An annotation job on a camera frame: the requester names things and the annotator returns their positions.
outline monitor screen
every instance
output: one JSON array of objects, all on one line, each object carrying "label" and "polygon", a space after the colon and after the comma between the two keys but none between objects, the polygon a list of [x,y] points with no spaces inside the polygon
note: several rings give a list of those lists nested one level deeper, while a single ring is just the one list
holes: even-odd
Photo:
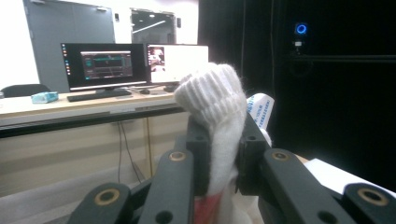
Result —
[{"label": "monitor screen", "polygon": [[149,82],[143,44],[61,46],[70,91],[111,90]]},{"label": "monitor screen", "polygon": [[209,61],[208,46],[148,44],[147,51],[152,84],[178,83]]}]

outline desk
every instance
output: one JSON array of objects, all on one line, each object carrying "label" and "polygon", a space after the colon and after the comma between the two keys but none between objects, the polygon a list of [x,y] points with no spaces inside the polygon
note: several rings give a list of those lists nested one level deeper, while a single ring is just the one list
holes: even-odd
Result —
[{"label": "desk", "polygon": [[155,94],[133,92],[131,96],[74,103],[69,103],[66,97],[92,91],[62,93],[58,101],[48,104],[32,104],[30,97],[2,99],[0,138],[184,111],[176,104],[173,93],[152,92]]}]

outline keyboard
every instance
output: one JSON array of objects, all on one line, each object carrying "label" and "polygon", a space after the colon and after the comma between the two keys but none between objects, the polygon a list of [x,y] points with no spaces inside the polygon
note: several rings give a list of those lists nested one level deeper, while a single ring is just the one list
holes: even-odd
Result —
[{"label": "keyboard", "polygon": [[67,100],[69,102],[78,102],[78,101],[97,100],[97,99],[125,96],[125,95],[131,95],[131,93],[126,90],[102,91],[91,94],[67,96]]}]

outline wall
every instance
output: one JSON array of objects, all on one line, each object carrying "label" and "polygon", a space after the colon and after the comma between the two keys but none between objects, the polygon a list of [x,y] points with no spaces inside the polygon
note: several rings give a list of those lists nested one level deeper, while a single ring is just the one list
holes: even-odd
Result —
[{"label": "wall", "polygon": [[[114,23],[117,43],[129,43],[131,30],[130,7],[174,12],[182,20],[177,28],[177,43],[196,44],[198,33],[198,0],[75,0],[81,4],[111,7],[120,14],[120,22]],[[10,13],[0,15],[0,26],[7,35],[0,42],[0,89],[9,85],[39,83],[35,56],[30,40],[22,0],[7,3]]]}]

